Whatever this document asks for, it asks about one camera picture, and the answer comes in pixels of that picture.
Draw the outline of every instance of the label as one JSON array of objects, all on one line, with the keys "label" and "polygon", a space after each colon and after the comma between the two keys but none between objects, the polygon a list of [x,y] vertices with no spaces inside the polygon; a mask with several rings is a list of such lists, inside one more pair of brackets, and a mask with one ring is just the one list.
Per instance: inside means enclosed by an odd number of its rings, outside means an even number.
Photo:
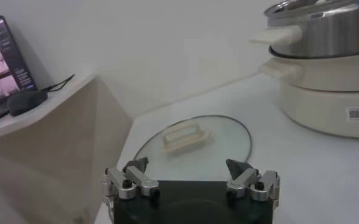
[{"label": "label", "polygon": [[347,115],[347,121],[359,122],[359,107],[347,107],[346,115]]}]

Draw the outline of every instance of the glass pot lid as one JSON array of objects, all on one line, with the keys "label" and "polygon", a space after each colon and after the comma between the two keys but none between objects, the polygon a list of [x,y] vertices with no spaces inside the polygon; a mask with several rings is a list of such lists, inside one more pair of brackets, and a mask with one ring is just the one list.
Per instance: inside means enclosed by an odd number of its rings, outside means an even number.
[{"label": "glass pot lid", "polygon": [[153,180],[226,181],[226,159],[245,162],[252,140],[247,128],[226,116],[198,116],[173,124],[146,142],[135,159],[148,157]]}]

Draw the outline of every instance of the stainless steel pot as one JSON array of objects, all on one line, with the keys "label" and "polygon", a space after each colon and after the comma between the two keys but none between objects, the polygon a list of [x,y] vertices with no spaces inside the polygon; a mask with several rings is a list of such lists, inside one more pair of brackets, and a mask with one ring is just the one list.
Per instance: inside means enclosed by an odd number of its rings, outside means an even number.
[{"label": "stainless steel pot", "polygon": [[269,28],[255,41],[279,57],[359,54],[359,0],[286,0],[265,11]]}]

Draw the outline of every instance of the white table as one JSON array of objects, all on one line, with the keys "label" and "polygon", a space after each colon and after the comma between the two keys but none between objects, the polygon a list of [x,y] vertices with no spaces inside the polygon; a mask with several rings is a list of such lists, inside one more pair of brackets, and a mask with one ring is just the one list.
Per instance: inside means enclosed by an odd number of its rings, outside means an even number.
[{"label": "white table", "polygon": [[[257,75],[135,119],[117,168],[168,125],[203,114],[238,119],[249,129],[249,162],[281,176],[274,223],[359,223],[359,139],[330,136],[295,124],[278,108],[277,80]],[[106,205],[95,224],[109,224]]]}]

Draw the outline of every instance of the computer mouse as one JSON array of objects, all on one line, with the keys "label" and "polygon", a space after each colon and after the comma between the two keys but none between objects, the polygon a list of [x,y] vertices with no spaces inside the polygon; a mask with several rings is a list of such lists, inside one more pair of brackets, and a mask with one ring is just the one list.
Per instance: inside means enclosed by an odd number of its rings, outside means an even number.
[{"label": "computer mouse", "polygon": [[7,109],[12,116],[17,116],[39,106],[47,98],[46,91],[21,91],[7,99]]}]

